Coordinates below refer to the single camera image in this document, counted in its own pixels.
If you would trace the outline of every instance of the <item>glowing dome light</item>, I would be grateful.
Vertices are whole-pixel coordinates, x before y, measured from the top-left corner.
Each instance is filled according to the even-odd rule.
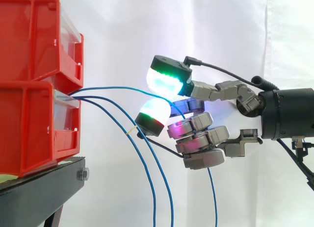
[[[154,98],[144,104],[140,113],[144,113],[161,124],[166,125],[171,114],[171,107],[165,100]]]
[[[161,74],[151,68],[147,72],[146,80],[149,89],[153,93],[167,99],[176,96],[183,87],[183,83],[179,79]]]

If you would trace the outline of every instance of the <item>black cylindrical robot wrist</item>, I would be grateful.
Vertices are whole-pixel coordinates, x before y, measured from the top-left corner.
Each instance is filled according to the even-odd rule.
[[[314,90],[260,92],[263,102],[262,138],[314,137]]]

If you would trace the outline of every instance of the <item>clear plastic bin front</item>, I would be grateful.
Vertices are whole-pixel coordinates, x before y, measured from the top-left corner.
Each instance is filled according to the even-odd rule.
[[[57,90],[54,91],[54,129],[55,130],[77,130],[72,127],[73,110],[79,108],[79,101],[63,94]]]
[[[61,44],[65,52],[75,60],[75,44],[81,43],[82,37],[71,22],[68,15],[61,8]]]

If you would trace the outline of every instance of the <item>black cable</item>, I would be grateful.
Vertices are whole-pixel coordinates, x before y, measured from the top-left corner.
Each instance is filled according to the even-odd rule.
[[[175,156],[178,156],[178,157],[180,157],[180,158],[184,158],[183,155],[181,155],[181,154],[179,154],[179,153],[177,153],[177,152],[174,152],[173,150],[171,150],[170,148],[166,147],[165,145],[162,145],[162,144],[160,144],[160,143],[158,143],[158,142],[156,142],[156,141],[154,141],[154,140],[148,138],[147,136],[146,136],[146,139],[147,139],[149,142],[151,142],[152,144],[161,147],[162,149],[164,149],[164,150],[166,150],[166,151],[168,151],[168,152],[174,154]]]
[[[312,179],[313,178],[313,173],[312,171],[303,163],[303,162],[298,162],[297,156],[289,149],[289,147],[281,140],[277,139],[277,142],[284,147],[284,149],[287,151],[289,156],[292,158],[294,163],[299,167],[299,169],[303,172],[303,174],[308,178]]]
[[[259,88],[259,86],[258,86],[257,84],[251,83],[250,81],[247,81],[247,80],[245,80],[244,78],[241,78],[240,76],[235,75],[235,74],[233,74],[233,73],[230,73],[229,71],[224,70],[224,69],[222,69],[222,68],[219,68],[219,67],[217,67],[217,66],[215,66],[215,65],[208,64],[208,63],[204,63],[204,62],[202,62],[201,65],[206,66],[206,67],[209,67],[209,68],[212,68],[212,69],[216,69],[216,70],[218,70],[218,71],[220,71],[220,72],[222,72],[222,73],[225,73],[225,74],[228,74],[228,75],[230,75],[230,76],[233,76],[234,78],[236,78],[236,79],[238,79],[238,80],[240,80],[240,81],[243,81],[244,83],[246,83],[246,84],[248,84],[248,85],[251,85],[251,86],[254,86],[254,87]]]
[[[204,63],[203,61],[198,60],[198,59],[193,58],[193,57],[190,57],[190,56],[186,56],[183,63],[187,66],[196,65],[196,66],[205,66],[205,67],[209,67],[212,69],[216,69],[222,73],[228,74],[228,75],[230,75],[230,76],[232,76],[232,77],[234,77],[240,81],[243,81],[244,83],[246,83],[248,85],[254,86],[254,87],[259,88],[260,90],[263,90],[263,91],[279,90],[279,88],[277,86],[275,86],[271,82],[263,79],[260,76],[255,76],[252,78],[251,81],[248,81],[248,80],[245,80],[244,78],[241,78],[240,76],[235,75],[235,74],[233,74],[233,73],[231,73],[225,69],[222,69],[222,68],[217,67],[217,66],[212,65],[212,64]]]

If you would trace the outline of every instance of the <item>black cable connector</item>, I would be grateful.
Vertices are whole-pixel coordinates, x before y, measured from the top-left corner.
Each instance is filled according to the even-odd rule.
[[[272,90],[279,90],[279,88],[271,83],[270,81],[265,80],[260,76],[255,76],[251,80],[252,83],[256,84],[259,89],[263,91],[272,91]]]
[[[202,65],[202,61],[198,60],[196,58],[190,57],[190,56],[186,56],[183,63],[186,66],[191,66],[191,65],[195,65],[195,66],[201,66]]]

